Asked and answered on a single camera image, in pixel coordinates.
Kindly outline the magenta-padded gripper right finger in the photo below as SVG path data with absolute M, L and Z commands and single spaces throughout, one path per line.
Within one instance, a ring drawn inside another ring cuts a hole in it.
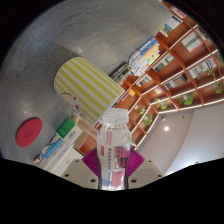
M 141 188 L 164 176 L 156 163 L 145 159 L 137 151 L 131 150 L 127 160 L 127 186 L 129 189 Z

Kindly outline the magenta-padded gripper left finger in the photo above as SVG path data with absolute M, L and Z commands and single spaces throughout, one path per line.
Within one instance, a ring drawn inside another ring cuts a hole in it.
M 82 159 L 74 159 L 61 177 L 83 188 L 97 189 L 100 177 L 97 150 L 91 150 Z

